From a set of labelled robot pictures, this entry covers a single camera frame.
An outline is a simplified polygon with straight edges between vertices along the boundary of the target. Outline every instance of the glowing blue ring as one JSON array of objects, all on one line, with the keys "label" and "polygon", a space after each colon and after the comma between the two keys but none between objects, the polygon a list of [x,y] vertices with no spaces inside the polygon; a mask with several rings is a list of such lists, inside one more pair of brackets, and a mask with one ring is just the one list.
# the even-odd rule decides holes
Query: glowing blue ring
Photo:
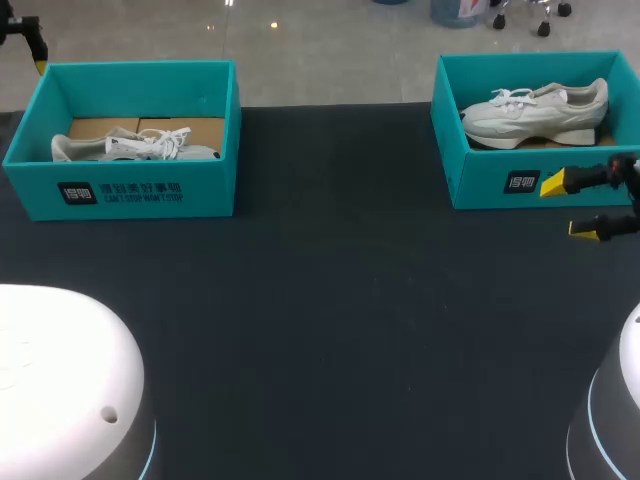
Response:
[{"label": "glowing blue ring", "polygon": [[620,480],[627,480],[626,477],[622,475],[620,470],[618,470],[618,468],[613,464],[613,462],[609,458],[609,455],[607,455],[607,452],[604,451],[604,447],[602,446],[602,443],[600,443],[600,439],[598,438],[598,434],[596,433],[596,427],[593,424],[593,416],[591,415],[591,390],[593,389],[593,383],[596,381],[596,375],[598,375],[597,371],[593,376],[593,380],[591,380],[591,385],[589,385],[589,396],[587,397],[587,414],[589,415],[589,426],[591,427],[591,435],[593,435],[593,439],[596,441],[596,445],[598,446],[598,450],[600,450],[602,458],[604,458],[609,467],[611,467],[613,473],[615,473]]},{"label": "glowing blue ring", "polygon": [[140,474],[140,478],[138,480],[144,480],[145,475],[147,474],[147,470],[149,470],[149,466],[151,465],[151,459],[153,458],[153,452],[156,449],[156,438],[158,437],[158,430],[156,429],[156,421],[153,421],[153,442],[151,443],[151,451],[149,452],[149,458],[147,458],[147,463],[144,466],[144,470]]}]

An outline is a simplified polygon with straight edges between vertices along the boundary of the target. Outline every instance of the chair wheel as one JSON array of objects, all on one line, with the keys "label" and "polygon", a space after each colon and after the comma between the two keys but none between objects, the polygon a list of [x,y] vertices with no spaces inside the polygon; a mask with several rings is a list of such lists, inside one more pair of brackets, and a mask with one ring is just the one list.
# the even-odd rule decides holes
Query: chair wheel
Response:
[{"label": "chair wheel", "polygon": [[571,15],[571,5],[568,3],[560,3],[558,5],[558,15],[561,17],[568,17]]},{"label": "chair wheel", "polygon": [[507,20],[504,18],[503,14],[498,14],[496,19],[493,21],[493,28],[496,30],[502,30],[507,25]]},{"label": "chair wheel", "polygon": [[538,28],[538,35],[541,37],[548,37],[551,33],[551,25],[549,22],[542,22]]}]

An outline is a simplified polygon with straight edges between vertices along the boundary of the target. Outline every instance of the shoelace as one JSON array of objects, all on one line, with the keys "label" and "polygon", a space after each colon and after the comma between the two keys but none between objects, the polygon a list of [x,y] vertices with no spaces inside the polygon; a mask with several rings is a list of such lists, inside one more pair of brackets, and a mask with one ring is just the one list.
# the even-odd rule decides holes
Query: shoelace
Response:
[{"label": "shoelace", "polygon": [[[151,133],[153,137],[147,137],[145,132]],[[178,155],[178,149],[184,145],[190,133],[191,129],[189,127],[181,128],[173,132],[147,128],[142,130],[139,135],[146,137],[144,142],[148,143],[149,146],[141,149],[140,152],[151,154],[162,160],[174,160]]]},{"label": "shoelace", "polygon": [[513,112],[516,107],[514,105],[518,105],[518,108],[524,108],[525,103],[527,105],[537,105],[533,98],[530,97],[530,94],[533,93],[533,90],[529,88],[519,88],[517,90],[507,90],[505,88],[499,88],[498,90],[494,90],[491,93],[497,93],[498,95],[493,100],[489,100],[489,103],[492,103],[496,107],[501,107],[503,112],[511,111]]}]

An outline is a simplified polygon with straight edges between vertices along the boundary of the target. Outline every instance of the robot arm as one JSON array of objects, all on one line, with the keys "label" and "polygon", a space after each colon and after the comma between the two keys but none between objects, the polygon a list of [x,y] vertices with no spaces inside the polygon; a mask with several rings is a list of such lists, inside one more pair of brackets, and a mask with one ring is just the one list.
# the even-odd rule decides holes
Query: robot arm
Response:
[{"label": "robot arm", "polygon": [[49,59],[49,49],[40,34],[38,17],[14,17],[9,0],[0,0],[0,46],[7,35],[22,35],[31,49],[31,56],[40,75],[44,75]]},{"label": "robot arm", "polygon": [[540,196],[573,195],[583,188],[598,185],[609,185],[617,190],[622,184],[629,190],[633,216],[610,218],[598,215],[591,220],[569,224],[569,235],[607,241],[618,235],[640,231],[640,160],[635,155],[616,155],[607,165],[565,167],[542,184]]}]

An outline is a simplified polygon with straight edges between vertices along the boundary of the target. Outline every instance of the dark tablecloth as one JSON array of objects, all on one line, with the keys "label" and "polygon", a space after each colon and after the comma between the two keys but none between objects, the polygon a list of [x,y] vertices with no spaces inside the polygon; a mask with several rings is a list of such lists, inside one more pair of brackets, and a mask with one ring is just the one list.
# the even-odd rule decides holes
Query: dark tablecloth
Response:
[{"label": "dark tablecloth", "polygon": [[234,218],[34,224],[0,177],[0,283],[126,322],[166,477],[568,479],[640,238],[452,210],[427,104],[243,115]]}]

